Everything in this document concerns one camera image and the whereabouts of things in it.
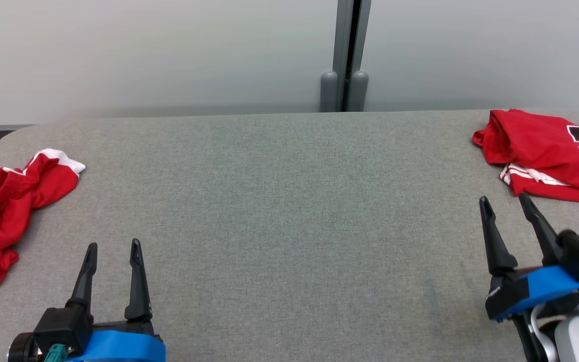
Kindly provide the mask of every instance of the red clothing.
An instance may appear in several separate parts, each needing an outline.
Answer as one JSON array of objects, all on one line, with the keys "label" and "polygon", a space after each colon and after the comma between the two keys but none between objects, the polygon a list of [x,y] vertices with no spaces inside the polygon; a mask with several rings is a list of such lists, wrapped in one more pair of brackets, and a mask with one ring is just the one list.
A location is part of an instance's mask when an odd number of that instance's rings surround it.
[{"label": "red clothing", "polygon": [[500,177],[514,195],[579,202],[579,125],[561,117],[492,110],[473,142],[488,163],[506,164]]},{"label": "red clothing", "polygon": [[50,148],[36,153],[23,170],[0,168],[0,284],[10,266],[19,260],[10,246],[21,239],[31,210],[71,192],[84,168],[66,153]]}]

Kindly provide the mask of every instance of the green connector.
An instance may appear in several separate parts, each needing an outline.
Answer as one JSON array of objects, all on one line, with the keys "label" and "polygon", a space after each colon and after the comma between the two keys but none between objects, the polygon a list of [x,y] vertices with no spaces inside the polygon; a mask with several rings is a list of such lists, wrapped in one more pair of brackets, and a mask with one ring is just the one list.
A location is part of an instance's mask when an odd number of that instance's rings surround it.
[{"label": "green connector", "polygon": [[46,354],[44,362],[66,362],[68,352],[63,344],[53,344]]}]

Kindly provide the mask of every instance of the gray table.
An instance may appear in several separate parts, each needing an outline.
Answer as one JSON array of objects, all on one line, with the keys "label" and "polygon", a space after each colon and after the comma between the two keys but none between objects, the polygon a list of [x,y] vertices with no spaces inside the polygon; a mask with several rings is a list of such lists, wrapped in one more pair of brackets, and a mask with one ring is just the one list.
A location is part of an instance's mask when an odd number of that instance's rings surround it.
[{"label": "gray table", "polygon": [[[579,114],[547,112],[579,123]],[[521,266],[541,252],[471,135],[488,111],[118,119],[36,126],[0,167],[53,147],[85,163],[35,213],[0,287],[0,360],[70,296],[99,243],[92,312],[121,319],[142,240],[168,360],[523,360],[487,319],[477,201]],[[536,198],[556,229],[579,204]]]}]

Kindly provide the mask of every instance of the white wall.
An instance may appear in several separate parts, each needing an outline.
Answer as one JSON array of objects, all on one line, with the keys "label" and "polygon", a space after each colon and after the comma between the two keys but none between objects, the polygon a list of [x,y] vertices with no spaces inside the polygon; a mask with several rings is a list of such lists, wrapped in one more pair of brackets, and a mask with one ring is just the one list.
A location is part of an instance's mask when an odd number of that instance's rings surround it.
[{"label": "white wall", "polygon": [[333,0],[0,2],[0,124],[317,112]]},{"label": "white wall", "polygon": [[578,0],[372,0],[365,110],[579,110]]}]

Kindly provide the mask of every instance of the blue plastic part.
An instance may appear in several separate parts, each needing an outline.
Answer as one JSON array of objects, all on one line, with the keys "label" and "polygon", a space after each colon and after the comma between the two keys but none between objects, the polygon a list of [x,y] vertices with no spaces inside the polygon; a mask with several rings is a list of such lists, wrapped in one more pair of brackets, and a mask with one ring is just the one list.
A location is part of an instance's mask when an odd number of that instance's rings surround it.
[{"label": "blue plastic part", "polygon": [[46,359],[44,362],[66,362],[68,357],[68,352],[66,351],[66,346],[63,344],[53,344],[50,346],[48,353],[46,353]]},{"label": "blue plastic part", "polygon": [[101,330],[93,332],[83,355],[70,362],[166,362],[165,344],[151,335]]},{"label": "blue plastic part", "polygon": [[492,320],[502,321],[510,315],[528,311],[536,305],[551,302],[574,291],[579,291],[579,282],[568,275],[559,265],[545,266],[521,277],[521,279],[523,278],[528,279],[529,297],[519,301]]}]

